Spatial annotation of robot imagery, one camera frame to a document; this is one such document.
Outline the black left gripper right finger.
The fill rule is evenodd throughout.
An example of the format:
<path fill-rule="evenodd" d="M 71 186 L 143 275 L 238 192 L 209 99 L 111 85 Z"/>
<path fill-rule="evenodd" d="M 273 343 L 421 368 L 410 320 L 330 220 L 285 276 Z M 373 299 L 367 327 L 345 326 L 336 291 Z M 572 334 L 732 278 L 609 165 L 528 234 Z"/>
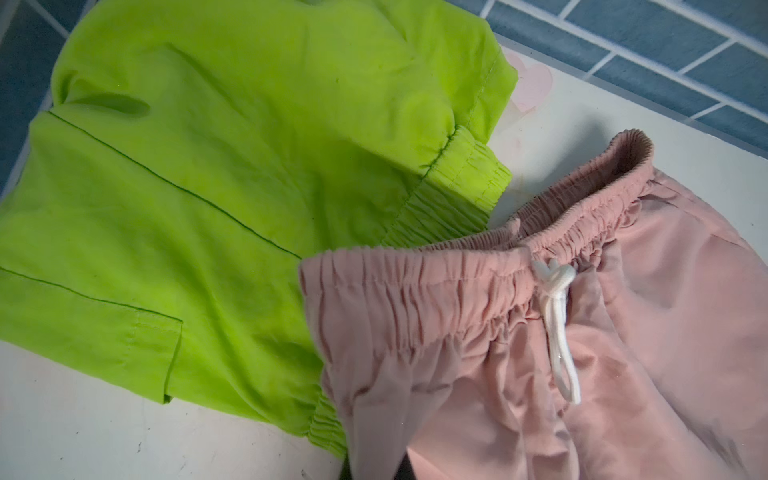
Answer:
<path fill-rule="evenodd" d="M 393 477 L 394 480 L 416 480 L 410 458 L 405 454 Z"/>

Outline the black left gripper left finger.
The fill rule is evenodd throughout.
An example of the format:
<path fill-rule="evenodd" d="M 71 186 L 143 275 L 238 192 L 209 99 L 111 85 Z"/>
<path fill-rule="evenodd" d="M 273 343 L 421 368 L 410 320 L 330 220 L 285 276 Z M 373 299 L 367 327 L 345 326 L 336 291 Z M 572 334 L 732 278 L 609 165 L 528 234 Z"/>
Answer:
<path fill-rule="evenodd" d="M 353 480 L 349 459 L 346 458 L 343 462 L 341 472 L 338 477 L 339 480 Z"/>

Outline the pink shorts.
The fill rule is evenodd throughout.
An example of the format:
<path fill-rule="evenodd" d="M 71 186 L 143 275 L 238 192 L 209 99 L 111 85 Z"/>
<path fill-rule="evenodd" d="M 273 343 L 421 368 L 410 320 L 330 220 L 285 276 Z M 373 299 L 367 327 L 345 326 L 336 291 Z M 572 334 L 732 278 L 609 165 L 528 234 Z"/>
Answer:
<path fill-rule="evenodd" d="M 766 264 L 641 131 L 500 228 L 299 280 L 356 479 L 767 475 Z"/>

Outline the lime green shorts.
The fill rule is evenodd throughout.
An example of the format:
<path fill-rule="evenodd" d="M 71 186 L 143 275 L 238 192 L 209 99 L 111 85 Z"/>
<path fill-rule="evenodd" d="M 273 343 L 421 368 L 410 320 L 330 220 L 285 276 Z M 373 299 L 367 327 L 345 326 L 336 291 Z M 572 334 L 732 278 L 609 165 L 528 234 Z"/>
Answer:
<path fill-rule="evenodd" d="M 518 80 L 444 1 L 101 1 L 1 204 L 1 338 L 335 455 L 299 263 L 482 231 Z"/>

